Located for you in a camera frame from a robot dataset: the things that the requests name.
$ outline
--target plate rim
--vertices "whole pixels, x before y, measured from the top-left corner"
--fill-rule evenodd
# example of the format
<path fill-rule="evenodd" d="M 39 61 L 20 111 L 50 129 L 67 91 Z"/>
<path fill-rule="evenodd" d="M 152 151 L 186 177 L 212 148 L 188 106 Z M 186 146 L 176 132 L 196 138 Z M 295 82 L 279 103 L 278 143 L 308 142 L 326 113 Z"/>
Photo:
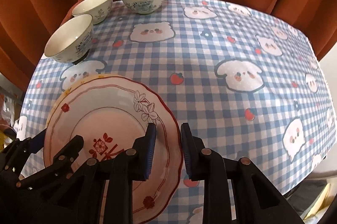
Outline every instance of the plate rim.
<path fill-rule="evenodd" d="M 182 151 L 182 146 L 181 146 L 180 129 L 179 129 L 179 125 L 178 125 L 178 122 L 176 120 L 176 117 L 173 115 L 172 111 L 169 109 L 169 107 L 165 104 L 165 102 L 162 100 L 162 98 L 155 91 L 152 91 L 148 86 L 146 86 L 145 84 L 143 84 L 141 82 L 137 82 L 137 81 L 134 81 L 134 80 L 132 80 L 130 78 L 127 78 L 125 76 L 120 76 L 120 75 L 117 75 L 117 74 L 98 74 L 98 75 L 88 76 L 87 78 L 85 78 L 85 79 L 83 79 L 81 81 L 74 82 L 74 84 L 72 84 L 68 89 L 66 89 L 58 97 L 58 99 L 54 102 L 54 104 L 53 104 L 53 106 L 52 106 L 52 108 L 51 108 L 51 110 L 50 110 L 50 112 L 48 114 L 45 128 L 48 128 L 48 125 L 49 125 L 51 117 L 55 113 L 57 107 L 68 96 L 68 94 L 70 94 L 71 92 L 75 91 L 78 87 L 80 87 L 81 85 L 83 85 L 85 83 L 89 83 L 91 81 L 102 79 L 102 78 L 110 78 L 110 77 L 124 78 L 124 79 L 126 79 L 128 81 L 131 81 L 133 83 L 136 83 L 136 84 L 139 84 L 139 85 L 143 86 L 147 91 L 149 91 L 150 93 L 154 94 L 159 99 L 160 103 L 163 105 L 163 107 L 165 108 L 165 110 L 171 115 L 171 117 L 172 117 L 172 119 L 173 119 L 173 121 L 174 121 L 174 123 L 176 125 L 176 128 L 177 128 L 178 147 L 179 147 L 179 151 L 180 151 L 180 155 L 181 155 L 181 159 L 180 159 L 180 163 L 179 163 L 179 167 L 178 167 L 178 179 L 177 179 L 178 181 L 177 181 L 176 185 L 174 186 L 172 192 L 169 194 L 167 202 L 165 203 L 165 205 L 163 206 L 163 208 L 159 211 L 159 213 L 156 214 L 154 217 L 151 217 L 148 220 L 145 220 L 145 221 L 142 221 L 142 222 L 139 223 L 139 224 L 145 224 L 145 223 L 147 223 L 147 222 L 155 219 L 156 217 L 158 217 L 167 208 L 167 206 L 168 206 L 169 202 L 171 201 L 174 193 L 176 192 L 177 188 L 179 187 L 180 180 L 181 180 L 181 172 L 182 172 L 182 167 L 183 167 L 183 161 L 184 161 L 183 151 Z M 45 160 L 44 159 L 45 159 L 45 151 L 43 149 L 43 165 L 46 168 L 46 164 L 45 164 Z"/>

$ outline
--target red flower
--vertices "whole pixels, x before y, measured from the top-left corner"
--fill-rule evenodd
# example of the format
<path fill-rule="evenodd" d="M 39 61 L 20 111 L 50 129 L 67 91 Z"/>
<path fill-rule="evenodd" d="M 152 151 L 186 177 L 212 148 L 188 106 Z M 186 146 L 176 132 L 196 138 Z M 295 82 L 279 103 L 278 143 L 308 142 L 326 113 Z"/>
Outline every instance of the red flower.
<path fill-rule="evenodd" d="M 147 196 L 143 200 L 143 204 L 146 209 L 152 209 L 154 207 L 154 199 L 151 196 Z"/>
<path fill-rule="evenodd" d="M 61 110 L 65 113 L 69 111 L 69 105 L 67 103 L 64 103 L 64 105 L 61 107 Z"/>
<path fill-rule="evenodd" d="M 101 155 L 107 150 L 105 142 L 101 141 L 100 139 L 94 144 L 94 148 Z"/>

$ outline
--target white flower drawing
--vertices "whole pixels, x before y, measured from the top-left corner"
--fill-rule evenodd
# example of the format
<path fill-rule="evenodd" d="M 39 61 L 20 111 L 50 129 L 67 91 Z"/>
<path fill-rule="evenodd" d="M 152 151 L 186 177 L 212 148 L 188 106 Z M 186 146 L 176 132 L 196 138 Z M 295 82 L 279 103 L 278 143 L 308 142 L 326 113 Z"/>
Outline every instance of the white flower drawing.
<path fill-rule="evenodd" d="M 142 113 L 142 120 L 153 122 L 156 124 L 156 119 L 158 118 L 157 113 L 154 111 L 154 103 L 151 103 L 149 105 L 143 105 L 143 112 Z"/>
<path fill-rule="evenodd" d="M 134 94 L 134 110 L 140 112 L 143 109 L 143 104 L 141 103 L 145 98 L 145 94 L 140 94 L 139 91 L 136 91 Z"/>

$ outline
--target screw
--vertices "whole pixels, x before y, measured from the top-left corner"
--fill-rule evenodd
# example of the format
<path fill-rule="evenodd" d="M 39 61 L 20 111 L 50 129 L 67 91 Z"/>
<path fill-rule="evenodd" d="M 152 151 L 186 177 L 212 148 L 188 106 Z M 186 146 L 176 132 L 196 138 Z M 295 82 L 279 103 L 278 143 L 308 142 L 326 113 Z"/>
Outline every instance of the screw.
<path fill-rule="evenodd" d="M 95 159 L 95 158 L 89 158 L 89 159 L 87 160 L 87 165 L 88 165 L 88 166 L 93 166 L 93 165 L 96 164 L 96 162 L 97 162 L 97 159 Z"/>
<path fill-rule="evenodd" d="M 212 153 L 212 150 L 209 149 L 209 148 L 203 148 L 201 150 L 201 153 L 204 154 L 204 155 L 210 155 Z"/>
<path fill-rule="evenodd" d="M 137 151 L 136 151 L 135 149 L 132 149 L 132 148 L 131 148 L 131 149 L 126 150 L 125 153 L 126 153 L 127 155 L 135 155 L 136 152 L 137 152 Z"/>
<path fill-rule="evenodd" d="M 249 158 L 241 158 L 241 163 L 243 165 L 249 165 L 250 164 L 250 159 Z"/>

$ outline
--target tablecloth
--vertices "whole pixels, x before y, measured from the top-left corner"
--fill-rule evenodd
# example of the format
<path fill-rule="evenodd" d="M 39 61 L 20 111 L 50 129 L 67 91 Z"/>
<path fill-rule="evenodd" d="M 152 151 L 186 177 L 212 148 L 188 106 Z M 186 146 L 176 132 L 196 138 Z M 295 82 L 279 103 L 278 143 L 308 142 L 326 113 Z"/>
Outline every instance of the tablecloth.
<path fill-rule="evenodd" d="M 218 0 L 165 0 L 138 15 L 121 1 L 94 26 L 96 38 L 76 66 L 43 56 L 29 84 L 19 135 L 45 128 L 71 83 L 117 73 L 158 93 L 192 134 L 222 156 L 249 157 L 281 193 L 297 185 L 336 141 L 336 114 L 310 41 L 259 11 Z M 41 170 L 31 155 L 23 175 Z M 203 182 L 181 182 L 151 223 L 201 223 Z"/>

